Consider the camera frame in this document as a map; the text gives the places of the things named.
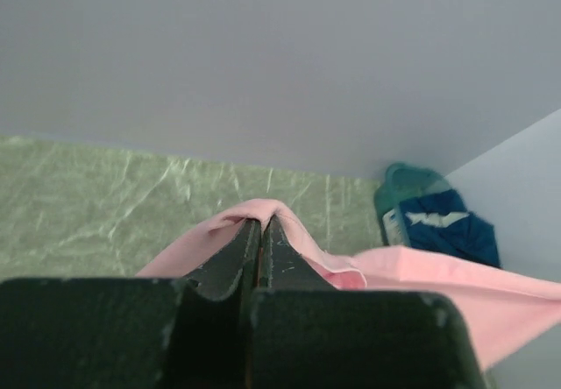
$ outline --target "white logo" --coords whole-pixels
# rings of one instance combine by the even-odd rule
[[[469,213],[467,212],[451,212],[446,216],[441,216],[437,213],[430,213],[427,214],[425,212],[415,213],[415,212],[406,212],[405,215],[409,220],[411,220],[411,225],[415,225],[417,223],[423,223],[424,225],[430,225],[432,227],[439,227],[445,228],[451,224],[454,224],[456,221],[462,220],[467,218]]]

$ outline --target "gray wall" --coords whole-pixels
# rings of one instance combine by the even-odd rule
[[[447,173],[559,108],[561,0],[0,0],[0,133]]]
[[[494,223],[505,269],[561,282],[561,110],[462,166],[448,178],[469,209]],[[500,363],[505,389],[561,387],[561,326]]]

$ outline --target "pink cloth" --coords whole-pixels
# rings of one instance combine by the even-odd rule
[[[280,218],[291,245],[337,288],[448,296],[465,318],[483,370],[561,323],[559,283],[402,246],[371,249],[354,257],[331,255],[317,246],[285,204],[274,200],[243,202],[198,224],[137,275],[183,276],[230,242],[246,218],[259,220],[264,230],[273,215]]]

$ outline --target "white label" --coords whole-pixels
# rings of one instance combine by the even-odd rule
[[[386,230],[387,242],[390,246],[397,244],[404,244],[403,236],[401,235],[400,224],[395,215],[395,209],[388,211],[383,217],[384,229]]]

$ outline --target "folded blue fabric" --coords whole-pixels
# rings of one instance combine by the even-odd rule
[[[400,202],[411,247],[501,267],[490,223],[468,212],[455,190]]]

